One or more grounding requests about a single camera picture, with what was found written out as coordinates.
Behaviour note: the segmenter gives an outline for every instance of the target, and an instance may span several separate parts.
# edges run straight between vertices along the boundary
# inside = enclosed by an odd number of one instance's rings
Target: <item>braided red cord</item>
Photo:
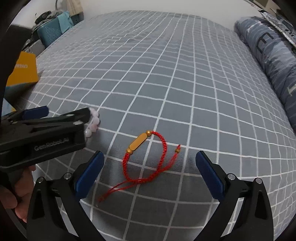
[[[162,164],[164,162],[165,155],[166,155],[167,150],[168,150],[168,146],[167,146],[167,143],[166,143],[165,139],[163,138],[163,136],[161,134],[159,134],[156,131],[151,131],[151,133],[154,134],[154,135],[156,135],[156,136],[158,136],[158,138],[161,140],[161,142],[163,144],[163,153],[162,153],[161,158],[160,158],[160,161],[159,161],[159,163],[157,165],[156,171],[154,173],[152,173],[150,176],[148,176],[147,178],[131,179],[129,177],[128,173],[127,173],[127,163],[128,163],[130,154],[126,153],[124,155],[123,160],[122,160],[123,174],[124,174],[124,176],[126,178],[126,181],[124,181],[122,183],[119,183],[116,186],[110,188],[104,195],[102,195],[99,198],[99,202],[105,200],[111,193],[116,192],[118,190],[125,190],[125,189],[131,188],[131,187],[133,187],[133,186],[135,186],[137,184],[143,184],[143,183],[151,182],[160,173],[169,170],[174,165],[175,160],[176,160],[179,152],[175,151],[175,154],[173,155],[173,157],[171,158],[171,160],[169,161],[169,163],[164,168],[162,168]],[[180,149],[181,149],[181,145],[178,145],[177,148],[176,148],[176,150],[180,150]],[[122,187],[122,188],[118,188],[119,186],[121,186],[123,184],[126,184],[126,183],[130,183],[130,185],[125,186],[125,187]]]

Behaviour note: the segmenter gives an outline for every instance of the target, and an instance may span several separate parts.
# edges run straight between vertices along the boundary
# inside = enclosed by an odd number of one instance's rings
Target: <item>pink bead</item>
[[[85,136],[86,138],[91,137],[91,130],[87,128],[87,129],[84,131],[84,136]]]
[[[92,116],[95,116],[95,117],[99,116],[99,113],[94,108],[90,108],[89,110],[90,110]]]
[[[97,127],[97,125],[96,124],[91,124],[90,126],[89,126],[89,129],[92,131],[92,132],[96,132],[96,130],[98,129],[98,127]]]
[[[95,125],[98,125],[98,124],[100,123],[100,119],[99,119],[98,117],[94,117],[94,119],[93,119],[93,123],[94,123]]]

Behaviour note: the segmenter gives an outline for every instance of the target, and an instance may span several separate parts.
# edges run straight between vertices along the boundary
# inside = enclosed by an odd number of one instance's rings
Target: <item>gray plaid bed sheet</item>
[[[257,61],[229,29],[186,14],[104,14],[70,29],[37,64],[40,81],[20,107],[47,105],[51,116],[93,107],[101,124],[85,149],[40,163],[34,178],[60,178],[101,150],[104,168],[81,205],[107,241],[192,241],[218,206],[195,166],[199,150],[226,173],[262,178],[275,238],[294,216],[295,135]],[[99,203],[124,180],[125,149],[147,129],[167,140],[166,162],[182,145],[176,164],[155,181]],[[130,176],[153,172],[161,152],[157,137],[145,141],[130,158]]]

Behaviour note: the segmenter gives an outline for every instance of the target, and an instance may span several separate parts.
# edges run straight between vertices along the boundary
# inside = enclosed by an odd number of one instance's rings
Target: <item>human hand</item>
[[[15,184],[15,193],[21,198],[19,204],[16,197],[7,188],[0,186],[0,201],[2,205],[4,208],[14,208],[16,215],[24,222],[27,222],[30,199],[34,188],[32,171],[35,170],[35,165],[25,168],[21,178]]]

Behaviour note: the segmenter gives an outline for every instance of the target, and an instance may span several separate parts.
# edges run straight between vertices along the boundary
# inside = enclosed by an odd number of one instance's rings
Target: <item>blue gripper pad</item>
[[[103,166],[104,154],[102,152],[98,152],[75,183],[75,197],[77,200],[86,198]]]
[[[221,202],[224,199],[224,185],[211,166],[210,160],[207,159],[208,157],[199,151],[195,157],[196,166],[207,184],[212,197]]]
[[[48,116],[49,109],[47,106],[41,106],[29,110],[25,110],[22,115],[23,120],[32,120],[32,119],[40,119],[42,117]]]

